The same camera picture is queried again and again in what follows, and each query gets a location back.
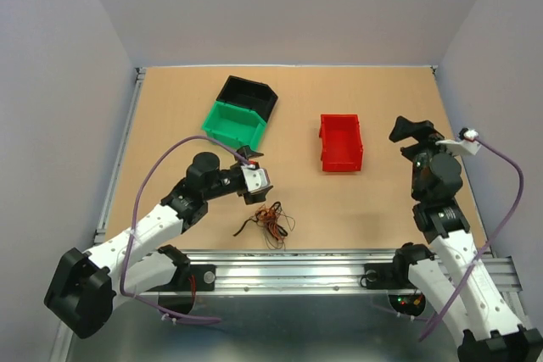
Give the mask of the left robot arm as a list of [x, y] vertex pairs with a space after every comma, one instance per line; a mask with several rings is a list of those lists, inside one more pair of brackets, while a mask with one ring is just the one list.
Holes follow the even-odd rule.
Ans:
[[209, 202], [236, 194], [246, 204], [263, 203], [272, 189], [260, 153], [248, 146], [233, 152], [235, 164], [221, 169], [218, 156], [194, 156], [186, 175], [153, 209], [106, 242], [65, 252], [53, 273], [45, 306], [80, 339], [98, 332], [113, 311], [159, 286], [171, 289], [188, 282], [188, 257], [168, 242], [196, 225]]

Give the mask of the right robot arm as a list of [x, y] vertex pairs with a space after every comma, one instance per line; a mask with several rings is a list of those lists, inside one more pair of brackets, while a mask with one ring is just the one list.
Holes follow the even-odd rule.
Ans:
[[474, 156], [487, 143], [474, 129], [447, 139], [429, 120], [400, 116], [389, 140], [407, 138], [415, 142], [400, 152], [412, 164], [413, 219], [426, 242], [398, 249], [390, 275], [401, 286], [413, 285], [434, 308], [419, 339], [444, 325], [460, 361], [536, 361], [542, 354], [540, 331], [510, 309], [482, 260], [497, 235], [477, 248], [456, 200], [463, 185], [459, 157]]

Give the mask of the green plastic bin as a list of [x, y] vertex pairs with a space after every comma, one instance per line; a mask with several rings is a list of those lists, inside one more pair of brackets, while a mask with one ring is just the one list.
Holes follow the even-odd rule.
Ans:
[[253, 110], [215, 102], [201, 129], [207, 137], [234, 149], [249, 146], [257, 150], [267, 123]]

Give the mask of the red plastic bin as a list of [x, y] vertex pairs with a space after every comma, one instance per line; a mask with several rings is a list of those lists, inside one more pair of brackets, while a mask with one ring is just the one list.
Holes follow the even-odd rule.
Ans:
[[319, 138], [324, 172], [361, 171], [363, 144], [356, 114], [322, 114]]

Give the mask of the black plastic bin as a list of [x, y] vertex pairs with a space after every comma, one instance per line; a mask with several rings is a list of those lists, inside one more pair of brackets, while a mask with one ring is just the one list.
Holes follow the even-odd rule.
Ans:
[[226, 79], [216, 101], [255, 111], [268, 122], [276, 106], [278, 95], [265, 83], [234, 75]]

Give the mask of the aluminium mounting rail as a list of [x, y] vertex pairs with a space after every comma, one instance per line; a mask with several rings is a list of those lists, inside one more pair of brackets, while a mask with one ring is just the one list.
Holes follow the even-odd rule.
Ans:
[[[411, 166], [388, 135], [395, 118], [451, 126], [428, 67], [153, 67], [137, 72], [120, 160], [97, 241], [131, 222], [144, 188], [146, 214], [184, 176], [193, 156], [210, 151], [201, 125], [229, 75], [263, 82], [279, 96], [260, 150], [294, 229], [271, 250], [249, 222], [254, 208], [236, 196], [214, 200], [209, 213], [173, 244], [195, 264], [216, 266], [216, 294], [352, 294], [367, 263], [390, 259], [407, 242], [421, 242], [410, 196]], [[357, 114], [362, 169], [327, 174], [318, 136], [322, 114]]]

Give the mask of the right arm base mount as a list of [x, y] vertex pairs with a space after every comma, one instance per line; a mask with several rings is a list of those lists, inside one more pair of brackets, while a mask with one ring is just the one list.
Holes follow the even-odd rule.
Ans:
[[424, 320], [422, 314], [426, 298], [409, 281], [399, 276], [391, 263], [365, 264], [359, 282], [364, 289], [388, 293], [389, 306], [378, 305], [379, 309], [413, 320]]

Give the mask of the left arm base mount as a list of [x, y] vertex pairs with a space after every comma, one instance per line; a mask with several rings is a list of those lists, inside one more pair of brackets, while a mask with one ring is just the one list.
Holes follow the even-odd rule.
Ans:
[[195, 309], [199, 294], [215, 290], [216, 266], [190, 265], [176, 271], [172, 281], [159, 286], [158, 304], [177, 313], [190, 314]]

